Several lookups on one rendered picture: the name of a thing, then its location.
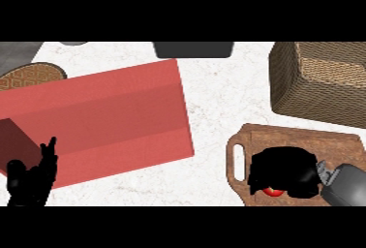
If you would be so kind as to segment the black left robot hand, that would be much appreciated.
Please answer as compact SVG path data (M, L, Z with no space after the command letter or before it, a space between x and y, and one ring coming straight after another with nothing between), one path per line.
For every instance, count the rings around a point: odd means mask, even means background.
M7 163L9 206L41 207L46 205L58 175L56 138L40 144L41 160L28 170L21 160Z

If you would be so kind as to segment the dark grey appliance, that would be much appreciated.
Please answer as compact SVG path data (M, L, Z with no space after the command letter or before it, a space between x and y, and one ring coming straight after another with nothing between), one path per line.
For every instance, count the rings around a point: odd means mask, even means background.
M233 42L153 42L158 58L227 58Z

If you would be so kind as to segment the brown wicker basket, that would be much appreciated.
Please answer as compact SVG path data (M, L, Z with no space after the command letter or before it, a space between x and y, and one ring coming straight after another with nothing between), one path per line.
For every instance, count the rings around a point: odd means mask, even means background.
M366 42L276 42L269 83L274 113L366 129Z

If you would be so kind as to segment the brown patterned round plate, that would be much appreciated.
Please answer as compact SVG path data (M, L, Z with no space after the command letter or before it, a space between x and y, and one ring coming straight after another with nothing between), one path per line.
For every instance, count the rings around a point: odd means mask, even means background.
M29 63L0 76L0 91L38 85L66 78L68 74L58 65L46 62Z

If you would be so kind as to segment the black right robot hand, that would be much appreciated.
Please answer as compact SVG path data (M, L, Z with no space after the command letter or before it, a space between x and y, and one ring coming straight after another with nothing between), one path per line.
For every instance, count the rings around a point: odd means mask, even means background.
M272 188L286 191L292 198L319 195L320 177L316 155L300 147L269 147L251 156L248 185L251 194Z

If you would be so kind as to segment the red open box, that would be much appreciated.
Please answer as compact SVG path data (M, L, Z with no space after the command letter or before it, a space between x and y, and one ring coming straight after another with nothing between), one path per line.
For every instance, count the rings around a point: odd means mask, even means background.
M58 188L195 154L177 61L0 92L0 173L56 138Z

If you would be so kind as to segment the red tomato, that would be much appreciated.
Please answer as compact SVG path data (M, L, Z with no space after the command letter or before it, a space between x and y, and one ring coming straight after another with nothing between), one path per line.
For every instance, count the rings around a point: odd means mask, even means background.
M263 193L264 193L267 196L270 196L270 197L280 197L280 196L283 195L285 191L283 191L283 190L276 190L276 189L273 189L273 188L266 188L266 189L263 190Z

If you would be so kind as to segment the brown wooden cutting board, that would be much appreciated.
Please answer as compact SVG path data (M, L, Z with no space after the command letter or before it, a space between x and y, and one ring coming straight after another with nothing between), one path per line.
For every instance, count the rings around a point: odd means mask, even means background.
M291 198L288 194L269 197L261 191L252 195L248 181L235 178L233 146L236 144L243 147L245 175L249 175L252 155L267 147L277 146L301 147L316 155L319 161L326 161L329 170L339 164L353 164L366 171L366 150L357 135L245 124L226 145L226 177L245 206L328 206L329 204L320 196L311 199Z

